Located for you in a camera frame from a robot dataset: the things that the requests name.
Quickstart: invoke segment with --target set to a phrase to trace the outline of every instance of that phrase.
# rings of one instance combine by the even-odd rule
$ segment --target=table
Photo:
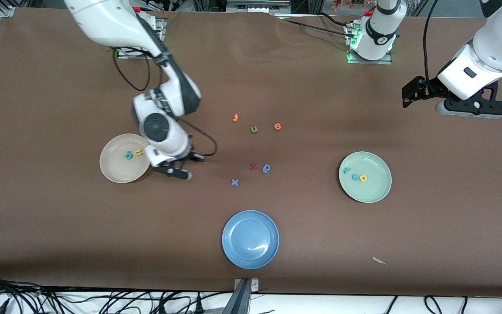
[[[433,19],[430,72],[483,23]],[[190,181],[149,173],[115,184],[99,155],[137,133],[138,92],[66,10],[17,8],[0,23],[0,277],[180,290],[255,277],[268,292],[502,296],[502,119],[439,116],[435,100],[402,108],[400,89],[424,72],[423,24],[404,20],[386,66],[347,64],[337,35],[267,14],[177,15],[166,44],[203,94],[187,119],[219,152],[188,164]],[[144,61],[119,65],[144,83]],[[392,171],[378,203],[353,201],[337,181],[340,161],[361,150]],[[281,235],[254,271],[233,266],[220,242],[245,209],[267,213]]]

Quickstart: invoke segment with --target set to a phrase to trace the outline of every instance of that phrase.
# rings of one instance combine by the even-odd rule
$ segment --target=blue plate
[[[235,214],[222,232],[222,247],[227,258],[245,270],[267,265],[275,258],[278,243],[275,222],[259,211]]]

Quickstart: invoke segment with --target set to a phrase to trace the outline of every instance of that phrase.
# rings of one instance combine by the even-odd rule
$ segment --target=beige plate
[[[109,141],[100,154],[100,170],[110,181],[128,183],[143,175],[150,161],[145,156],[148,142],[136,134],[122,134]],[[141,156],[135,156],[140,149]],[[125,154],[131,151],[133,157],[126,159]]]

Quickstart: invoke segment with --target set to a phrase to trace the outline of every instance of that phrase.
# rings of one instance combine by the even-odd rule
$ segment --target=green plate
[[[355,181],[353,175],[366,175],[367,181]],[[392,185],[388,165],[381,157],[367,151],[357,151],[348,155],[338,170],[340,185],[351,198],[362,203],[375,203],[385,198]]]

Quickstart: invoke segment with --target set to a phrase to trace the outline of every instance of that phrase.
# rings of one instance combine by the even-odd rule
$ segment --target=white floor
[[[133,293],[128,297],[136,297],[141,293]],[[202,293],[201,296],[206,296],[210,293]],[[109,296],[110,293],[58,293],[59,296],[64,296],[68,300],[83,300],[93,296]],[[161,293],[155,292],[152,297],[159,299]],[[183,293],[179,296],[189,296],[191,301],[194,301],[197,293]],[[215,308],[223,308],[229,300],[231,294],[221,294],[203,300],[203,308],[211,310]],[[7,300],[8,296],[0,296],[0,306]],[[393,299],[393,296],[317,296],[317,295],[301,295],[301,294],[253,294],[251,297],[251,306],[249,314],[265,314],[265,312],[273,311],[273,314],[384,314]],[[98,314],[100,309],[105,306],[108,299],[99,298],[88,300],[81,304],[71,304],[62,300],[63,304],[70,308],[76,314]],[[151,308],[158,305],[157,301],[136,300],[131,306],[140,308],[142,314],[149,313]],[[436,300],[443,314],[460,314],[463,298],[460,297],[436,297]],[[120,300],[114,304],[108,313],[116,313],[122,308],[128,300]],[[166,303],[166,312],[168,314],[176,314],[180,309],[185,312],[184,306],[188,304],[188,299],[171,300]],[[431,303],[432,310],[438,313],[436,307]],[[24,314],[31,314],[30,310],[22,303]],[[55,313],[50,308],[49,301],[44,303],[46,313]],[[195,306],[191,306],[190,311],[195,310]],[[122,311],[122,314],[139,314],[137,308],[129,308]],[[424,306],[423,297],[399,297],[394,304],[392,314],[430,314]],[[469,298],[465,310],[466,314],[502,314],[502,298]],[[6,314],[20,314],[16,301],[11,298]]]

